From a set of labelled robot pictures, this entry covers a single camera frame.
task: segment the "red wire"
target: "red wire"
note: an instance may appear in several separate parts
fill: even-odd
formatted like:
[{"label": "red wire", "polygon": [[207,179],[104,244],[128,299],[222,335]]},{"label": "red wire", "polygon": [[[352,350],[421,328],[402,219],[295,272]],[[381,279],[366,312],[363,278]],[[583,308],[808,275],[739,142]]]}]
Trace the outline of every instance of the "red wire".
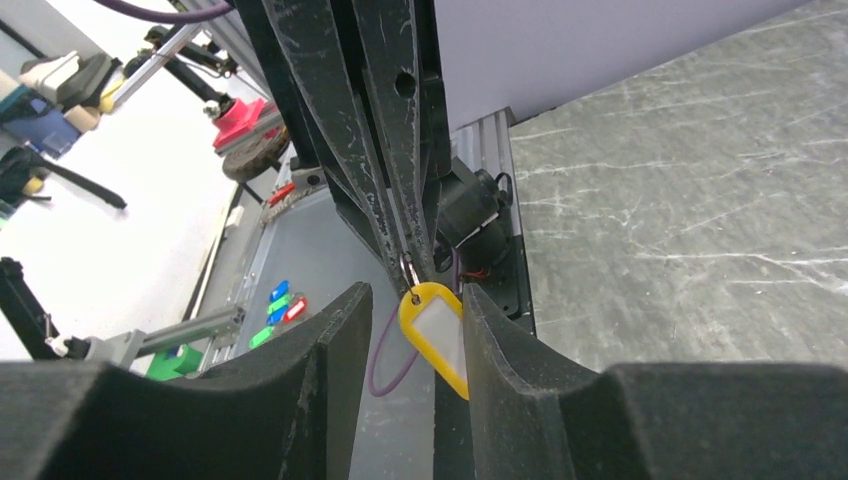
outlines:
[{"label": "red wire", "polygon": [[482,280],[482,279],[488,277],[489,274],[486,273],[485,268],[481,268],[479,272],[465,272],[465,273],[462,274],[462,276],[463,277],[472,277],[472,278],[477,278],[477,279]]}]

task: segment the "screw hole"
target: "screw hole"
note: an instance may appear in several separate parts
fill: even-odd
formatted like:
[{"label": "screw hole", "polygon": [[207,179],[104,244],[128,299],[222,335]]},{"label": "screw hole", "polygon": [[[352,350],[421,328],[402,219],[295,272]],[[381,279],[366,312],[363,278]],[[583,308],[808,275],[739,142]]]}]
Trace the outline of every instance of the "screw hole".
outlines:
[{"label": "screw hole", "polygon": [[415,95],[415,77],[406,73],[398,73],[395,78],[395,91],[403,98],[411,98]]}]

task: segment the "green part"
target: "green part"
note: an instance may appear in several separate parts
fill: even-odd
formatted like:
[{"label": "green part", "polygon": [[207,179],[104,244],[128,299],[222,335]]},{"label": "green part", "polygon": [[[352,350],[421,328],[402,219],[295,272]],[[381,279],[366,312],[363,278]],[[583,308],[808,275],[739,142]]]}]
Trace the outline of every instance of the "green part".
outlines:
[{"label": "green part", "polygon": [[276,312],[277,310],[288,306],[289,301],[291,301],[291,294],[287,293],[282,297],[278,298],[276,302],[272,303],[270,307],[268,307],[268,315]]},{"label": "green part", "polygon": [[274,327],[265,327],[262,330],[259,330],[259,333],[253,336],[250,339],[250,349],[258,347],[265,343],[269,338],[271,338],[271,334],[274,332]]},{"label": "green part", "polygon": [[180,347],[180,354],[176,357],[168,358],[168,352],[159,352],[153,355],[153,361],[147,369],[147,378],[165,381],[181,377],[196,372],[201,361],[203,353],[188,345]]}]

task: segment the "metal key ring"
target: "metal key ring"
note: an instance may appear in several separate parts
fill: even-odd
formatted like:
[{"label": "metal key ring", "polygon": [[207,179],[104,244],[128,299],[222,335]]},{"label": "metal key ring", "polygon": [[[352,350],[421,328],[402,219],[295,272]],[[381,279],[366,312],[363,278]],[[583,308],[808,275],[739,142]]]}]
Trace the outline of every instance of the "metal key ring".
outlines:
[{"label": "metal key ring", "polygon": [[[404,252],[400,256],[400,269],[403,271],[404,277],[406,277],[406,285],[409,287],[409,290],[412,291],[412,288],[419,283],[418,273],[415,272],[415,267],[412,266],[412,255],[409,252]],[[412,304],[418,305],[421,302],[421,298],[418,297],[417,294],[412,294]]]}]

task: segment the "green key tag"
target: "green key tag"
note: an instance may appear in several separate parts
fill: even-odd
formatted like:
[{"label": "green key tag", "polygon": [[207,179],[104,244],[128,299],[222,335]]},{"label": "green key tag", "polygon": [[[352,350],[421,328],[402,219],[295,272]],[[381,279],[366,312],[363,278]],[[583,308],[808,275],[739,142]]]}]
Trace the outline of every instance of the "green key tag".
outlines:
[{"label": "green key tag", "polygon": [[274,303],[268,306],[268,315],[273,315],[277,310],[287,307],[291,301],[291,294],[287,293],[278,298]]},{"label": "green key tag", "polygon": [[273,334],[273,333],[274,333],[274,327],[265,327],[262,330],[259,330],[259,332],[256,335],[254,335],[253,338],[250,339],[250,343],[249,343],[250,350],[253,350],[254,348],[258,347],[259,345],[262,345],[263,343],[265,343],[269,338],[271,338],[271,334]]},{"label": "green key tag", "polygon": [[439,283],[415,285],[403,296],[398,319],[409,343],[468,400],[462,302],[456,295]]}]

